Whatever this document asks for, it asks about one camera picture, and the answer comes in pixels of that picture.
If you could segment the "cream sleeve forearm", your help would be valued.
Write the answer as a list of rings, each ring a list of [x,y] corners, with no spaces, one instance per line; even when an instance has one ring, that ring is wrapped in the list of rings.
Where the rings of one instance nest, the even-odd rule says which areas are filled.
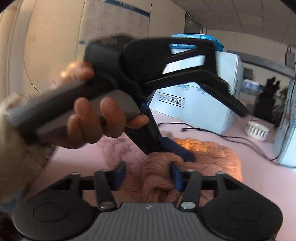
[[[30,98],[14,93],[1,101],[1,211],[12,212],[26,188],[45,168],[52,144],[28,145],[9,123],[6,111]]]

